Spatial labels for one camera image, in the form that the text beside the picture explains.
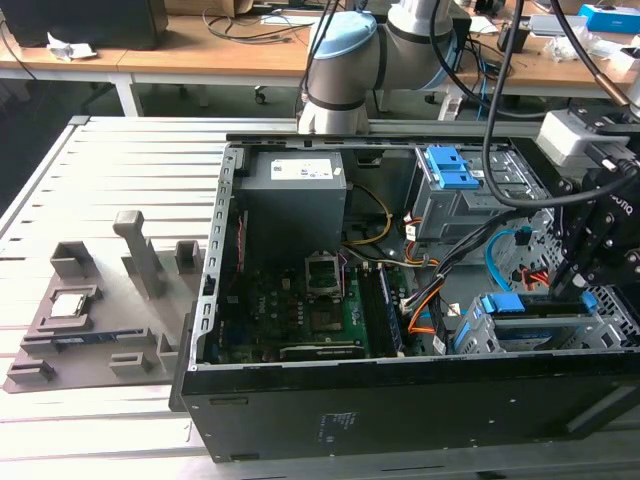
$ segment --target desk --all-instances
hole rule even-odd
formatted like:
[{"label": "desk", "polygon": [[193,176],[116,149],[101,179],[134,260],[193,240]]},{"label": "desk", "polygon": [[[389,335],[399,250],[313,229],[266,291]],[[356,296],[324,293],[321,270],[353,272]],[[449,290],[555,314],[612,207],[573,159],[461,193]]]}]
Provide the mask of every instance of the desk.
[{"label": "desk", "polygon": [[[437,136],[453,125],[372,120],[371,128]],[[484,124],[460,121],[455,128],[481,135]],[[498,122],[495,134],[529,136],[537,128]],[[0,383],[46,292],[55,244],[82,240],[92,255],[124,253],[125,241],[111,229],[113,218],[120,209],[140,209],[145,226],[156,224],[149,236],[158,251],[173,249],[177,239],[198,240],[204,248],[226,134],[242,132],[293,134],[295,125],[284,119],[70,122],[0,220]],[[500,471],[509,478],[578,478],[640,469],[639,409],[579,442],[214,465],[188,415],[169,411],[169,392],[168,385],[20,395],[0,390],[0,477],[382,480],[477,478],[473,472]]]},{"label": "desk", "polygon": [[[508,1],[508,6],[502,16],[511,18],[513,0]],[[531,2],[525,4],[523,15],[541,14],[539,10]],[[606,40],[618,43],[629,43],[633,38],[632,35],[607,34],[595,32]],[[476,35],[472,34],[472,38],[480,41],[484,45],[497,48],[498,35]],[[539,97],[566,97],[566,98],[608,98],[607,94],[595,83],[592,75],[580,60],[568,62],[554,62],[547,56],[543,49],[549,42],[549,38],[533,37],[529,35],[525,42],[522,53],[514,54],[511,58],[513,73],[508,77],[503,89],[506,95],[524,95]],[[484,50],[483,55],[487,59],[497,60],[499,57],[489,51]],[[605,72],[614,83],[618,84],[622,90],[628,89],[633,83],[637,72],[620,73],[609,68],[608,62],[599,57],[592,57],[595,63]],[[462,61],[462,71],[458,75],[460,79],[467,85],[471,86],[476,79],[476,65],[473,56],[465,53]],[[454,111],[456,109],[449,108],[451,104],[458,105],[464,98],[462,91],[454,84],[445,82],[438,87],[439,91],[446,92],[445,101],[442,105],[440,114],[441,120],[451,120],[451,115],[447,110]],[[489,92],[493,90],[493,83],[490,84]]]},{"label": "desk", "polygon": [[[525,13],[536,12],[539,10],[527,3]],[[233,31],[251,35],[277,28],[281,27],[257,23]],[[308,30],[302,30],[298,35],[305,43],[308,42]],[[112,82],[125,115],[139,116],[142,109],[134,89],[137,83],[297,86],[304,72],[307,47],[292,38],[294,41],[289,44],[242,45],[209,34],[198,16],[173,16],[163,43],[155,51],[99,49],[98,58],[67,63],[56,60],[44,48],[20,49],[12,38],[10,41],[13,51],[38,79]],[[496,36],[480,35],[477,38],[486,45],[495,46]],[[615,35],[611,39],[626,42],[630,36]],[[524,52],[513,56],[514,72],[507,80],[505,94],[606,97],[581,62],[555,63],[541,54],[547,41],[530,36]],[[487,57],[492,58],[492,54],[487,52]],[[476,67],[470,55],[465,55],[462,67],[460,78],[467,85],[472,85]],[[632,83],[633,77],[632,73],[611,73],[612,80],[623,89]],[[2,45],[0,78],[30,78]],[[462,92],[449,82],[436,90],[447,93],[441,119],[450,119],[450,111],[453,110],[448,108],[448,102],[461,100]]]}]

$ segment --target cardboard box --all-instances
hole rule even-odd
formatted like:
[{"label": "cardboard box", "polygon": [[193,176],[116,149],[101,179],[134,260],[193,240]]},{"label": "cardboard box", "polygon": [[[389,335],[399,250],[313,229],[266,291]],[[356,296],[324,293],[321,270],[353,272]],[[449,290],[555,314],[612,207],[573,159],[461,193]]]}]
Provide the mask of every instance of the cardboard box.
[{"label": "cardboard box", "polygon": [[209,8],[208,15],[236,15],[247,13],[253,0],[164,0],[169,15],[202,15]]}]

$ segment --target blue clip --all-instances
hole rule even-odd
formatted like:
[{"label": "blue clip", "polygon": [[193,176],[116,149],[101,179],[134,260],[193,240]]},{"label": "blue clip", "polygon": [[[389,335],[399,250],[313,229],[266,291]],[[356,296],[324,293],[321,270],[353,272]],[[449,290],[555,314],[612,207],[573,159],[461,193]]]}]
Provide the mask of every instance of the blue clip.
[{"label": "blue clip", "polygon": [[585,307],[587,307],[589,313],[595,313],[595,311],[598,309],[598,299],[596,298],[596,296],[591,292],[585,291],[582,292],[580,298],[582,299]]},{"label": "blue clip", "polygon": [[438,183],[443,189],[469,189],[480,187],[473,178],[467,163],[453,147],[429,147],[426,151],[427,161],[433,173],[438,175]]},{"label": "blue clip", "polygon": [[486,297],[482,297],[480,299],[482,302],[482,306],[484,307],[484,311],[487,313],[494,313],[496,311],[496,306],[491,301],[491,298],[487,295]]},{"label": "blue clip", "polygon": [[494,306],[494,311],[497,313],[505,312],[524,312],[524,304],[520,300],[520,296],[517,293],[505,292],[505,293],[490,293],[482,299],[483,305],[484,299],[487,299]]}]

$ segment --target ram slot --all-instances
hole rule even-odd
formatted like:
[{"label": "ram slot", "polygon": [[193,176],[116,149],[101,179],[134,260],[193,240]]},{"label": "ram slot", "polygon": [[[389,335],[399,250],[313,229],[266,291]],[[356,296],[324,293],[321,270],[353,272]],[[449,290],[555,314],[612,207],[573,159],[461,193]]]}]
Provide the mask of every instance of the ram slot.
[{"label": "ram slot", "polygon": [[371,356],[395,357],[397,350],[389,327],[380,272],[358,269],[358,287]]}]

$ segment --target black computer case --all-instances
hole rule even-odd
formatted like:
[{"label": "black computer case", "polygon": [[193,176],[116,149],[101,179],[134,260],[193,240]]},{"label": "black computer case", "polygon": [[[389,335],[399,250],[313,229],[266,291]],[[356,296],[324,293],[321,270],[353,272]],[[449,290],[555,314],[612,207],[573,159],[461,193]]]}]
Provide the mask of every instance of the black computer case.
[{"label": "black computer case", "polygon": [[68,43],[150,50],[168,24],[163,0],[0,0],[21,47],[47,44],[47,32]]}]

